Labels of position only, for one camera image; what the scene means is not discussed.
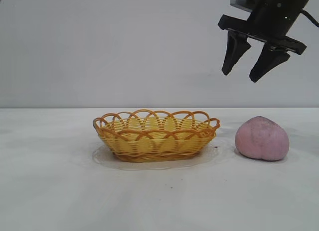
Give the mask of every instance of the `table surface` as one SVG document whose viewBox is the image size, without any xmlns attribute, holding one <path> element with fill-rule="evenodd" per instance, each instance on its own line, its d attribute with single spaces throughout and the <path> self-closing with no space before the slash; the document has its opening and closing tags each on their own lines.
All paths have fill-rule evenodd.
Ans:
<svg viewBox="0 0 319 231">
<path fill-rule="evenodd" d="M 0 110 L 1 230 L 319 230 L 319 109 L 186 109 L 221 120 L 203 154 L 131 164 L 110 154 L 92 120 L 134 110 Z M 236 152 L 235 132 L 254 116 L 287 131 L 284 160 Z"/>
</svg>

